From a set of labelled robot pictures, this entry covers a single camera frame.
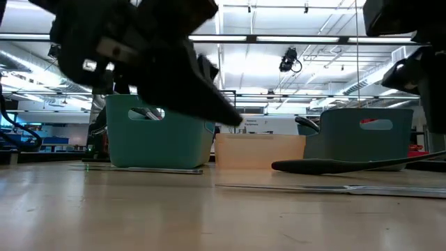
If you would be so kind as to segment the black overhead rig beam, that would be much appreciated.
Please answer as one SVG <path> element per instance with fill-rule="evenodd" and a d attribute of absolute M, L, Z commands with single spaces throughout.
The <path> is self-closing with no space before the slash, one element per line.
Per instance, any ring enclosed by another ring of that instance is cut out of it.
<path fill-rule="evenodd" d="M 416 43 L 409 37 L 349 37 L 349 36 L 274 36 L 260 34 L 201 34 L 191 35 L 194 43 L 211 44 L 283 44 L 283 45 L 360 45 L 360 46 L 416 46 L 427 43 Z"/>

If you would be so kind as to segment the red box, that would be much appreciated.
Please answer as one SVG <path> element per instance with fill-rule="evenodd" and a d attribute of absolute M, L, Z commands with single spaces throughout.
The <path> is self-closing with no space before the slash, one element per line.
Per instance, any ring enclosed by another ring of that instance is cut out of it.
<path fill-rule="evenodd" d="M 426 151 L 422 145 L 411 144 L 409 146 L 409 151 L 408 151 L 409 158 L 418 157 L 418 156 L 427 155 L 427 154 L 429 154 L 429 152 Z"/>

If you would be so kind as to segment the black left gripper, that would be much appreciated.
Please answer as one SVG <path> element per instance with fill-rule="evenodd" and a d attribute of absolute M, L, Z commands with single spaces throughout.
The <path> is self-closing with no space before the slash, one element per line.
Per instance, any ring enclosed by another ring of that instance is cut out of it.
<path fill-rule="evenodd" d="M 144 74 L 139 95 L 149 105 L 238 126 L 241 115 L 214 84 L 219 69 L 188 38 L 217 11 L 215 0 L 59 0 L 50 40 L 77 84 L 99 85 L 112 63 Z"/>

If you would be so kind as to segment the black aluminium table frame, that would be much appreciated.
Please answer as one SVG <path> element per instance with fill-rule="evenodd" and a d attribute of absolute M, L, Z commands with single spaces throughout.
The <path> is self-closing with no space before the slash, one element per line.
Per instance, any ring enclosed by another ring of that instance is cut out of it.
<path fill-rule="evenodd" d="M 19 151 L 0 151 L 0 165 L 15 165 L 34 162 L 59 162 L 81 160 L 83 162 L 110 162 L 109 158 L 93 158 L 83 152 L 65 153 L 27 153 Z"/>

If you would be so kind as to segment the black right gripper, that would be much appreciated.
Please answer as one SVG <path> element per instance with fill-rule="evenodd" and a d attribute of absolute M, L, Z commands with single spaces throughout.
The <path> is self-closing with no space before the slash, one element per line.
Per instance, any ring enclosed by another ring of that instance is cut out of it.
<path fill-rule="evenodd" d="M 446 51 L 419 47 L 397 61 L 383 76 L 381 85 L 421 99 L 430 132 L 446 135 Z"/>

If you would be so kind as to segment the dark blue-teal plastic bin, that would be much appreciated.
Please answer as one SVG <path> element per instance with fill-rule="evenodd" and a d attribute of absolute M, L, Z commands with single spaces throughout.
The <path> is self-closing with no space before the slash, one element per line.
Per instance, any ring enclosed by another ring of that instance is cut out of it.
<path fill-rule="evenodd" d="M 324 111 L 319 133 L 306 137 L 304 158 L 352 162 L 406 158 L 413 113 L 383 108 Z"/>

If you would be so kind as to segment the orange plastic bin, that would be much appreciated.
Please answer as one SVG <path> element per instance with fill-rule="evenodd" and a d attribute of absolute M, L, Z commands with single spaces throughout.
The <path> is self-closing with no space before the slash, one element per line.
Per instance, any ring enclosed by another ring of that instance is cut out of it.
<path fill-rule="evenodd" d="M 282 160 L 301 160 L 302 135 L 223 134 L 216 136 L 215 162 L 219 169 L 270 169 Z"/>

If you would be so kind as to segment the all-silver table knife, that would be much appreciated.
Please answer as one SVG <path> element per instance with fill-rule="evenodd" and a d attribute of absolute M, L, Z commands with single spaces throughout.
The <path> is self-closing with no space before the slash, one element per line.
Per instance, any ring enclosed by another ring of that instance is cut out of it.
<path fill-rule="evenodd" d="M 370 186 L 370 185 L 246 185 L 217 184 L 222 188 L 247 188 L 265 190 L 284 190 L 307 193 L 345 194 L 345 195 L 376 195 L 390 197 L 415 197 L 446 199 L 446 188 L 421 188 L 401 186 Z"/>

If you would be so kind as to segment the white printed sign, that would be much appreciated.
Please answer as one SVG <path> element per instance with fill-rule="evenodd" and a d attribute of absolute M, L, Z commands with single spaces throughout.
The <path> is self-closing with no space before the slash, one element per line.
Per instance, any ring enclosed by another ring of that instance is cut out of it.
<path fill-rule="evenodd" d="M 247 134 L 258 134 L 266 131 L 266 122 L 263 118 L 247 117 L 243 121 L 243 129 Z"/>

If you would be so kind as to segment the light teal plastic bin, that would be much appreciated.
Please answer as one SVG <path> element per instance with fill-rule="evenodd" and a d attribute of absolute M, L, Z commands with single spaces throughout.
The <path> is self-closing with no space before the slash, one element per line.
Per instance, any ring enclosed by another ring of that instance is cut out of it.
<path fill-rule="evenodd" d="M 160 120 L 138 119 L 138 95 L 105 98 L 109 157 L 116 167 L 194 169 L 208 162 L 215 124 L 164 109 Z"/>

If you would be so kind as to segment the large black ladle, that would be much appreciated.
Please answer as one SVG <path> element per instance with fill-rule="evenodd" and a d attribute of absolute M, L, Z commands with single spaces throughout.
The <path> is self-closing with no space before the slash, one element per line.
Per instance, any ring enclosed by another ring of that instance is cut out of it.
<path fill-rule="evenodd" d="M 427 155 L 420 155 L 411 158 L 399 158 L 391 160 L 377 160 L 366 162 L 351 162 L 331 159 L 303 159 L 303 160 L 282 160 L 273 162 L 272 169 L 280 172 L 306 175 L 323 174 L 343 174 L 349 172 L 361 172 L 385 167 L 397 166 L 428 160 L 446 155 L 446 151 L 439 151 Z"/>

